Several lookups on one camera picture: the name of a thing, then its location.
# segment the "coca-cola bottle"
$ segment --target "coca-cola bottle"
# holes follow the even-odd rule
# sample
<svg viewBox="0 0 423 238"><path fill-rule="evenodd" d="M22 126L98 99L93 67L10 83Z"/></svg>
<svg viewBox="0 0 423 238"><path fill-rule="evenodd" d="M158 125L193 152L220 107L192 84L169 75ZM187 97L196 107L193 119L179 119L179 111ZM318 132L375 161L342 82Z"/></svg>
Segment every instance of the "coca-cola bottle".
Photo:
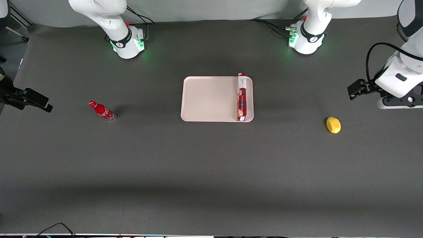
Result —
<svg viewBox="0 0 423 238"><path fill-rule="evenodd" d="M110 122L113 122L116 119L116 115L103 104L98 104L95 101L90 101L88 104L90 107L94 108L94 111L96 111L99 116L103 117L104 119Z"/></svg>

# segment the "yellow lemon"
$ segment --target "yellow lemon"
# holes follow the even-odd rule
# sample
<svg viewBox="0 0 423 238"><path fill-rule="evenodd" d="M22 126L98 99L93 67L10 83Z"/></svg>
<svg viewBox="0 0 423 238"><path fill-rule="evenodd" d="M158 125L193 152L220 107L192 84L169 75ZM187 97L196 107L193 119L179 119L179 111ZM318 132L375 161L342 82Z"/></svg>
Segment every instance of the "yellow lemon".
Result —
<svg viewBox="0 0 423 238"><path fill-rule="evenodd" d="M335 117L329 117L326 121L327 129L336 134L341 130L341 123Z"/></svg>

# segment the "gray table surface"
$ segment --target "gray table surface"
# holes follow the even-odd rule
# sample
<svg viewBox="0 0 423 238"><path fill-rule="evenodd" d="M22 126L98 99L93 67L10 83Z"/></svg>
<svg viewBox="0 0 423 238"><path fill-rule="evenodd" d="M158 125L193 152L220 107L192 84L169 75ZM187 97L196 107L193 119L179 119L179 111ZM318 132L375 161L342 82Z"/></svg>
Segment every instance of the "gray table surface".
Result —
<svg viewBox="0 0 423 238"><path fill-rule="evenodd" d="M131 60L100 28L31 28L15 86L54 109L0 116L1 233L64 222L76 233L423 237L423 110L380 110L378 95L350 101L346 89L373 43L402 44L395 26L336 19L300 55L256 22L159 23ZM392 53L375 49L372 73ZM253 79L251 123L181 120L185 77L238 72Z"/></svg>

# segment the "tray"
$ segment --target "tray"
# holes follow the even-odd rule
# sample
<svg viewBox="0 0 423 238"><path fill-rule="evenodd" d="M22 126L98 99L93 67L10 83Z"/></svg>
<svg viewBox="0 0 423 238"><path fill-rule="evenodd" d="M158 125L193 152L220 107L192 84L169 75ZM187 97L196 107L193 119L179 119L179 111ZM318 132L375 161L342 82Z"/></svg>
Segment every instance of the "tray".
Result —
<svg viewBox="0 0 423 238"><path fill-rule="evenodd" d="M237 76L191 76L184 80L181 118L186 122L237 121ZM247 117L254 118L253 81L247 77Z"/></svg>

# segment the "wall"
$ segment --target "wall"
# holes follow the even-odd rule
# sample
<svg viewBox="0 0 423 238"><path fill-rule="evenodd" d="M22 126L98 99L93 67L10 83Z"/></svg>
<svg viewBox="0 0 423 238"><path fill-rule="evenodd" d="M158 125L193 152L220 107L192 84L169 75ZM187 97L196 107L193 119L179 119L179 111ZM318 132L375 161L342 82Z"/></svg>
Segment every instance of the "wall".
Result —
<svg viewBox="0 0 423 238"><path fill-rule="evenodd" d="M36 24L73 27L94 25L72 10L67 0L11 0ZM127 0L136 12L156 22L214 19L252 19L255 17L292 18L305 9L300 0ZM334 18L386 17L396 15L401 0L362 0L351 8L332 10ZM122 16L128 22L140 22L130 12Z"/></svg>

